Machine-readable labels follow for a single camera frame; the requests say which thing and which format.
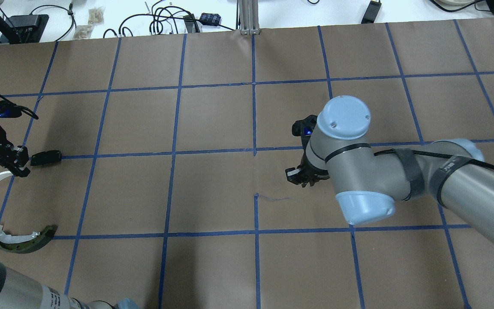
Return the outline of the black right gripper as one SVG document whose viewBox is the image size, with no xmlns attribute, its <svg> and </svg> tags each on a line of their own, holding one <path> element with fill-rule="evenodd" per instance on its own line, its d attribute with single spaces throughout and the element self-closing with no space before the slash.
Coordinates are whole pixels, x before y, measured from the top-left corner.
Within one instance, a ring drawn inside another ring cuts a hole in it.
<svg viewBox="0 0 494 309">
<path fill-rule="evenodd" d="M 304 153 L 297 168 L 286 169 L 286 179 L 295 185 L 312 187 L 315 183 L 328 180 L 330 177 L 327 170 L 319 169 L 311 164 Z"/>
</svg>

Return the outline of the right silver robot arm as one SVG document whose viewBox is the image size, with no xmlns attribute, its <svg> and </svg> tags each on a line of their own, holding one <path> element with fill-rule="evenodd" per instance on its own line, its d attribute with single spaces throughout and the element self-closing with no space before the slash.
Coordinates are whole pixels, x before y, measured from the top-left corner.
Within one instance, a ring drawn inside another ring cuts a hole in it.
<svg viewBox="0 0 494 309">
<path fill-rule="evenodd" d="M 294 122 L 303 156 L 286 169 L 306 187 L 331 180 L 349 225 L 391 217 L 397 201 L 431 196 L 494 244 L 494 165 L 468 139 L 441 139 L 417 148 L 374 152 L 366 138 L 372 115 L 353 96 L 332 98 L 317 115 Z"/>
</svg>

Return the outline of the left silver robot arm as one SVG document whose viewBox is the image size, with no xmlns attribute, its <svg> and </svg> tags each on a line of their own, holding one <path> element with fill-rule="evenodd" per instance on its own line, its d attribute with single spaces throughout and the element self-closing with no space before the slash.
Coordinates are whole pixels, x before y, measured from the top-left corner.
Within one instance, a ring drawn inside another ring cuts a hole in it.
<svg viewBox="0 0 494 309">
<path fill-rule="evenodd" d="M 6 98 L 0 100 L 0 118 L 19 118 L 23 114 L 37 119 L 30 108 L 17 105 Z M 0 182 L 12 176 L 26 177 L 30 170 L 26 166 L 29 153 L 25 146 L 15 146 L 7 139 L 6 131 L 0 126 Z M 14 236 L 0 225 L 0 250 L 12 254 L 29 254 L 43 248 L 57 231 L 56 225 L 47 225 L 43 230 L 29 235 Z M 116 304 L 96 300 L 84 303 L 46 286 L 37 280 L 12 270 L 0 262 L 0 309 L 137 309 L 139 306 L 125 298 Z"/>
</svg>

